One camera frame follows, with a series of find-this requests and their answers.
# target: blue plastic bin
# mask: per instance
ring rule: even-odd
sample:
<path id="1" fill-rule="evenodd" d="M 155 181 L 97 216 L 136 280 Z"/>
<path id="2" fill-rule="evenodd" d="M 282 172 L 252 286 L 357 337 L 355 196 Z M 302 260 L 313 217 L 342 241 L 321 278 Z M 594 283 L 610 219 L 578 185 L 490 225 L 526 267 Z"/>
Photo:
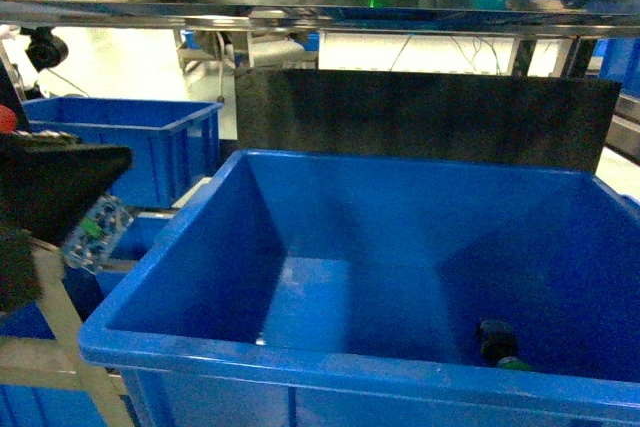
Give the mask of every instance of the blue plastic bin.
<path id="1" fill-rule="evenodd" d="M 134 166 L 113 186 L 127 204 L 168 208 L 218 166 L 221 104 L 59 97 L 24 105 L 34 131 L 118 144 Z"/>
<path id="2" fill-rule="evenodd" d="M 640 209 L 589 174 L 244 151 L 80 348 L 147 427 L 609 426 L 639 314 Z M 537 372 L 485 366 L 481 318 Z"/>
<path id="3" fill-rule="evenodd" d="M 85 392 L 0 385 L 2 427 L 106 427 Z"/>
<path id="4" fill-rule="evenodd" d="M 609 39 L 600 78 L 622 83 L 622 92 L 640 97 L 640 39 Z"/>

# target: dark object in bin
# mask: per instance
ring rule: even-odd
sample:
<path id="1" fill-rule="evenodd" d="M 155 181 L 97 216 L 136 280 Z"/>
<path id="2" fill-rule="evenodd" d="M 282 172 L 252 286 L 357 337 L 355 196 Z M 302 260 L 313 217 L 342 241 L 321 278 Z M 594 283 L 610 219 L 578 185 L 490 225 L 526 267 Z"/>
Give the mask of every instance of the dark object in bin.
<path id="1" fill-rule="evenodd" d="M 236 71 L 238 142 L 595 172 L 619 91 L 598 80 Z"/>
<path id="2" fill-rule="evenodd" d="M 518 359 L 518 339 L 511 324 L 504 320 L 483 319 L 478 325 L 480 355 L 492 367 L 531 370 Z"/>

